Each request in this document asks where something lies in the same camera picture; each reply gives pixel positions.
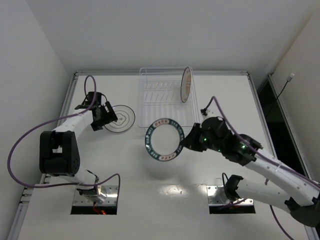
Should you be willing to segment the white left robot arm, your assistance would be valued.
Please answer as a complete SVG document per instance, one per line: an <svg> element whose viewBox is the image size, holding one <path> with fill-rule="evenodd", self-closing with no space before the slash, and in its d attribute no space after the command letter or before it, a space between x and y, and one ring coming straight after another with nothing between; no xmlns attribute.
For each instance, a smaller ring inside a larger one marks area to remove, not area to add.
<svg viewBox="0 0 320 240"><path fill-rule="evenodd" d="M99 204L106 201L107 190L104 186L97 185L97 175L81 166L77 137L88 126L99 131L103 126L118 121L110 102L102 104L102 95L100 92L89 92L74 109L74 116L52 131L41 133L39 147L41 173L75 183L81 196Z"/></svg>

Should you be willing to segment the white plate with orange sunburst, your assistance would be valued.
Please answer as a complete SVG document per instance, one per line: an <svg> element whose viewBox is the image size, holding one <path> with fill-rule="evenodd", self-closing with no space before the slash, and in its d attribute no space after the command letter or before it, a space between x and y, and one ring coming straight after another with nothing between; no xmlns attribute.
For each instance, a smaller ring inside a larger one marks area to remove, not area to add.
<svg viewBox="0 0 320 240"><path fill-rule="evenodd" d="M189 98L192 79L192 69L189 66L187 66L183 71L180 84L180 99L182 103L186 103Z"/></svg>

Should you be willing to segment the dark green rimmed plate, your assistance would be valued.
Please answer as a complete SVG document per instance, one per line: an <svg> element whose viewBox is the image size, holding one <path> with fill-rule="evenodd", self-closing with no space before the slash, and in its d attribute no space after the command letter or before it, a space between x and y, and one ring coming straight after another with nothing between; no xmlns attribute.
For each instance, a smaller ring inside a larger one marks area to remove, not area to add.
<svg viewBox="0 0 320 240"><path fill-rule="evenodd" d="M185 139L183 128L171 118L160 118L154 121L144 136L147 153L155 160L169 162L183 150L180 145Z"/></svg>

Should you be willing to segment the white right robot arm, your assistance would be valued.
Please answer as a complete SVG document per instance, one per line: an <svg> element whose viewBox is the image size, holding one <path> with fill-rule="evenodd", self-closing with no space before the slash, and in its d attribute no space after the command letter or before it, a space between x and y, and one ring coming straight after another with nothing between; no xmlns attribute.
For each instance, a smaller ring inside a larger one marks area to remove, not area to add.
<svg viewBox="0 0 320 240"><path fill-rule="evenodd" d="M253 199L289 213L296 221L316 227L320 223L320 186L283 164L262 145L245 134L232 132L220 117L195 123L180 145L196 152L213 150L227 160L252 170L269 183L256 183L240 175L231 175L223 185L231 202Z"/></svg>

